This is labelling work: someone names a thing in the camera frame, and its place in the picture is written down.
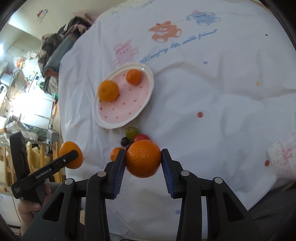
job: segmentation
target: blue teddy bear print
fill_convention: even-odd
[[[188,21],[196,20],[196,23],[201,26],[210,26],[211,23],[220,22],[221,18],[216,17],[212,12],[199,12],[194,11],[193,14],[190,14],[186,17]]]

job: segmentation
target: teddy bear print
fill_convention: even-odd
[[[139,56],[139,48],[133,48],[131,45],[132,39],[129,39],[124,44],[116,44],[114,52],[116,59],[113,61],[115,67],[124,65],[127,62],[133,62]]]
[[[152,39],[159,43],[165,43],[170,37],[178,38],[182,34],[182,29],[177,25],[171,25],[171,21],[166,21],[163,24],[157,23],[156,26],[149,29],[153,34]]]
[[[195,20],[196,23],[201,26],[210,26],[211,23],[221,21],[221,18],[216,17],[212,12],[199,12],[197,10],[194,10],[193,14],[188,15],[186,19],[188,21]]]

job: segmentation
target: pink bunny print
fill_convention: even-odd
[[[139,56],[139,48],[133,48],[131,45],[132,39],[124,44],[116,44],[114,52],[116,60],[113,61],[115,67],[124,65],[126,62],[133,62]]]

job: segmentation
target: dark grape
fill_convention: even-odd
[[[130,142],[130,143],[126,146],[126,151],[128,151],[128,149],[130,148],[131,144],[133,144],[133,142]]]
[[[120,141],[120,144],[123,146],[123,147],[126,147],[128,144],[129,144],[129,139],[127,137],[124,137],[121,139]]]

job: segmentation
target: tangerine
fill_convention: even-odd
[[[119,95],[119,87],[113,80],[104,80],[98,87],[97,95],[101,101],[111,102]]]
[[[110,152],[110,159],[111,159],[112,161],[115,161],[115,160],[116,160],[116,157],[117,157],[118,152],[119,152],[120,150],[124,150],[124,149],[123,149],[122,147],[116,147],[116,148],[114,148],[114,149]]]
[[[130,69],[126,74],[126,81],[132,85],[137,85],[142,80],[142,73],[138,69]]]
[[[63,156],[66,155],[67,153],[69,153],[72,150],[76,150],[78,152],[78,157],[73,160],[72,162],[68,163],[66,165],[67,168],[70,169],[77,169],[79,167],[81,167],[82,163],[83,163],[83,154],[81,149],[79,148],[79,146],[72,142],[72,141],[67,141],[65,143],[63,143],[61,145],[61,148],[59,149],[59,156]]]
[[[126,167],[136,177],[153,176],[161,162],[159,147],[150,140],[134,142],[126,153]]]

